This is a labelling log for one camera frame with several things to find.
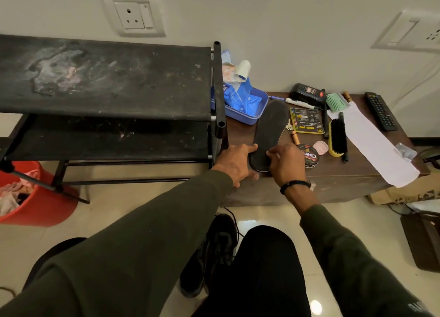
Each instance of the blue plastic tray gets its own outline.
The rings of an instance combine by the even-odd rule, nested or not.
[[[235,120],[238,120],[240,122],[243,122],[247,125],[254,125],[258,119],[261,117],[261,114],[263,113],[264,109],[266,108],[267,102],[269,101],[269,96],[266,92],[263,92],[261,90],[258,90],[256,88],[253,88],[250,90],[250,94],[255,95],[256,97],[260,97],[261,101],[258,104],[258,108],[256,109],[256,116],[251,116],[245,113],[242,113],[228,105],[225,105],[226,110],[226,116],[231,117]],[[214,99],[211,97],[211,109],[215,109],[215,102]]]

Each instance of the wooden table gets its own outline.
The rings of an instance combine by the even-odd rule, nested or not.
[[[277,97],[288,96],[288,93],[278,92],[268,92],[267,94]],[[360,111],[377,125],[366,106],[364,95],[352,95],[352,98]],[[227,122],[229,144],[253,144],[256,124],[249,126],[231,118],[228,118]],[[399,130],[384,132],[384,135],[394,145],[400,142],[414,148],[400,125]],[[323,140],[322,135],[299,133],[298,136],[301,143],[310,145]],[[284,130],[278,143],[292,143],[288,130]],[[350,141],[348,143],[350,154],[348,163],[343,163],[340,158],[332,157],[326,153],[321,156],[315,168],[308,169],[306,172],[310,181],[316,184],[314,191],[322,203],[346,202],[391,186],[364,155]],[[420,175],[429,174],[429,170],[420,156],[413,160],[413,164],[420,171]],[[260,179],[257,181],[243,181],[241,187],[235,188],[224,202],[228,206],[273,206],[285,203],[286,199],[279,192],[279,187],[268,174],[261,174]]]

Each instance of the human arm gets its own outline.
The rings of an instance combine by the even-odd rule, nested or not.
[[[7,316],[158,316],[224,196],[253,172],[256,146],[230,147],[208,172],[50,259]]]
[[[294,145],[277,146],[268,155],[279,186],[307,179],[304,156]],[[356,235],[319,205],[309,188],[293,185],[285,196],[301,215],[300,226],[344,316],[431,316]]]

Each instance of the olive green sweatshirt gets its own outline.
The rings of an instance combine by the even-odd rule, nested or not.
[[[159,316],[232,179],[208,171],[50,259],[0,316]],[[344,316],[430,316],[320,205],[300,222]]]

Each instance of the red laundry basket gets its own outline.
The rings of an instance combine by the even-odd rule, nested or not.
[[[51,184],[53,175],[44,170],[37,161],[14,161],[15,170],[27,173],[38,170],[36,178],[46,184]],[[19,181],[20,178],[0,171],[0,187]],[[78,196],[78,191],[70,186],[64,190]],[[0,217],[0,224],[35,225],[51,227],[66,220],[77,207],[78,201],[61,194],[52,192],[44,187],[35,185],[29,197],[15,210]]]

